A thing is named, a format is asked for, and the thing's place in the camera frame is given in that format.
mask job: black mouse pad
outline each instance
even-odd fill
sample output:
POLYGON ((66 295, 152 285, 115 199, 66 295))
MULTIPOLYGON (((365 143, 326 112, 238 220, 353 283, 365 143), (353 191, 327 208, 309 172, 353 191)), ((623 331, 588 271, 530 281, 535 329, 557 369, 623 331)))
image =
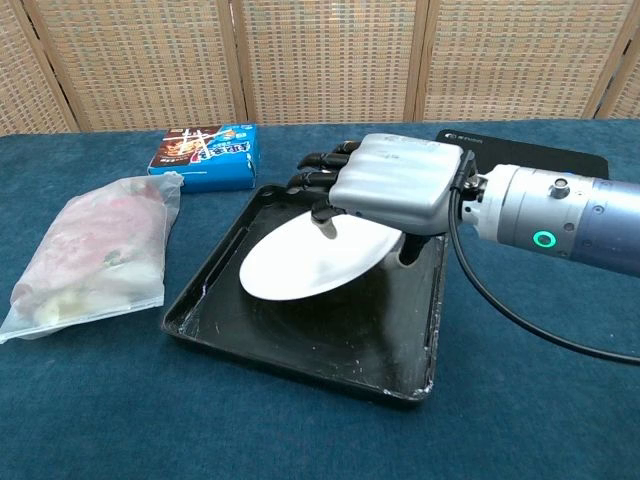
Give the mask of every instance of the black mouse pad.
POLYGON ((499 164, 521 165, 554 172, 567 172, 585 177, 609 178, 607 160, 590 153, 514 142, 458 130, 442 130, 436 141, 472 150, 480 173, 487 173, 499 164))
POLYGON ((278 186, 258 190, 162 328, 253 366, 372 399, 417 404, 431 390, 435 371, 444 237, 427 242, 408 268, 377 266, 306 299, 261 300, 240 284, 240 265, 253 246, 319 198, 290 195, 278 186))

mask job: black cable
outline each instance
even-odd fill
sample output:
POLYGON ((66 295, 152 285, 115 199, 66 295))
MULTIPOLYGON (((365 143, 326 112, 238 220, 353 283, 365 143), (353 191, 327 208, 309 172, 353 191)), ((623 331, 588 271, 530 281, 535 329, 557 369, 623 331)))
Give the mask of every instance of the black cable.
POLYGON ((640 357, 633 357, 622 353, 599 350, 597 348, 581 345, 571 340, 567 340, 566 338, 554 335, 553 333, 528 322, 520 315, 513 312, 509 307, 504 305, 500 300, 498 300, 476 276, 475 272, 471 268, 471 265, 469 265, 467 257, 464 254, 464 250, 462 249, 462 245, 460 244, 460 236, 458 235, 459 211, 460 187, 454 184, 454 186, 451 187, 451 195, 449 197, 449 234, 451 236, 451 243, 453 243, 453 248, 456 252, 456 256, 458 257, 458 261, 460 262, 460 266, 462 267, 462 271, 464 272, 464 274, 467 276, 474 288, 480 293, 480 295, 482 295, 491 305, 493 305, 496 310, 498 310, 500 313, 502 313, 502 315, 507 317, 519 327, 522 327, 528 332, 533 333, 543 340, 558 345, 559 347, 603 360, 609 360, 617 363, 626 363, 630 365, 640 365, 640 357))

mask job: white plate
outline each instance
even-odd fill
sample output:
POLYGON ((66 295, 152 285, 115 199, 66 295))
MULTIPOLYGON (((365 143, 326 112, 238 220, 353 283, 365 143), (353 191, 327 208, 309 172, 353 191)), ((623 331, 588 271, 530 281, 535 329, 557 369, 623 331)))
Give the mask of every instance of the white plate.
POLYGON ((303 213, 264 237, 240 267, 240 282, 254 297, 294 300, 332 290, 380 262, 402 232, 350 215, 333 217, 330 240, 303 213))

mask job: black tray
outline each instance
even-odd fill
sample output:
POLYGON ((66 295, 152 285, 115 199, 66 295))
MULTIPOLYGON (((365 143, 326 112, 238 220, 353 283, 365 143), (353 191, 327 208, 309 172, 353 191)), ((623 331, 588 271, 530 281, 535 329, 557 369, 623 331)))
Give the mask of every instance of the black tray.
MULTIPOLYGON (((308 210, 317 194, 265 186, 167 312, 162 329, 254 366, 321 381, 396 404, 423 400, 433 383, 443 293, 445 238, 409 268, 374 267, 315 297, 272 302, 238 278, 251 248, 308 210)), ((309 255, 320 252, 309 252, 309 255)))

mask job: woven panel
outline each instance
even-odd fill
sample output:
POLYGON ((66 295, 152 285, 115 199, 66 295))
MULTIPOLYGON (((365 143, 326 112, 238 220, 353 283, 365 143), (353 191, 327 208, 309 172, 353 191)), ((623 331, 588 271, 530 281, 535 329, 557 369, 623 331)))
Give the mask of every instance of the woven panel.
POLYGON ((235 121, 220 12, 207 0, 31 1, 82 128, 235 121))
MULTIPOLYGON (((636 37, 637 39, 634 41, 640 41, 640 34, 636 37)), ((624 83, 610 116, 640 118, 640 57, 624 83)))
POLYGON ((415 0, 240 3, 255 120, 402 120, 415 0))
POLYGON ((61 107, 13 9, 0 9, 0 135, 66 132, 61 107))
POLYGON ((442 0, 426 120, 580 117, 632 0, 442 0))

